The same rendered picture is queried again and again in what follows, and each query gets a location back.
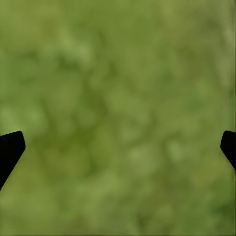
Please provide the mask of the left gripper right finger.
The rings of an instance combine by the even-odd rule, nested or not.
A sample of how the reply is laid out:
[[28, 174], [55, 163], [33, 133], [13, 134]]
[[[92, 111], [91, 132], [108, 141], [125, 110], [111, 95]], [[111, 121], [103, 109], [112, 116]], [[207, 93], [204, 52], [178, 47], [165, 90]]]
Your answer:
[[226, 130], [220, 147], [236, 170], [236, 133]]

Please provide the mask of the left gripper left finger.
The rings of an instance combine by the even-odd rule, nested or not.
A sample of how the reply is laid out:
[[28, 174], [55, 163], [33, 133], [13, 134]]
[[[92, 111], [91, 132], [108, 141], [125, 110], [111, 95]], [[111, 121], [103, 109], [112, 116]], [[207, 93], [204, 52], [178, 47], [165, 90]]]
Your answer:
[[0, 136], [0, 190], [26, 149], [22, 131]]

